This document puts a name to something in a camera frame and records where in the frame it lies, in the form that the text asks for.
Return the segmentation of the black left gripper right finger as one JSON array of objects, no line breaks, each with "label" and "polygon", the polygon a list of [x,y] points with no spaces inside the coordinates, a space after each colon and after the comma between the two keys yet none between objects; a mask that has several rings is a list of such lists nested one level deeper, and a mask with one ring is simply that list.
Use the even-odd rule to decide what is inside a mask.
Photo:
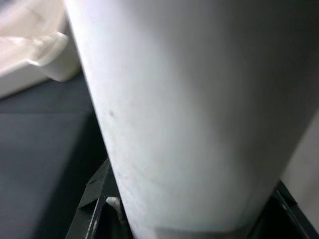
[{"label": "black left gripper right finger", "polygon": [[279,181],[254,225],[255,239],[317,239],[318,232]]}]

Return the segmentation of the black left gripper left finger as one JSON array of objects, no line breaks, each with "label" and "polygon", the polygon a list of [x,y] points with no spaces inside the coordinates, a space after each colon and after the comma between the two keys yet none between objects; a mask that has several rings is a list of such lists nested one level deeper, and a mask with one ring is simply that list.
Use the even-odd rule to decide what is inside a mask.
[{"label": "black left gripper left finger", "polygon": [[109,160],[86,184],[68,230],[67,239],[132,239]]}]

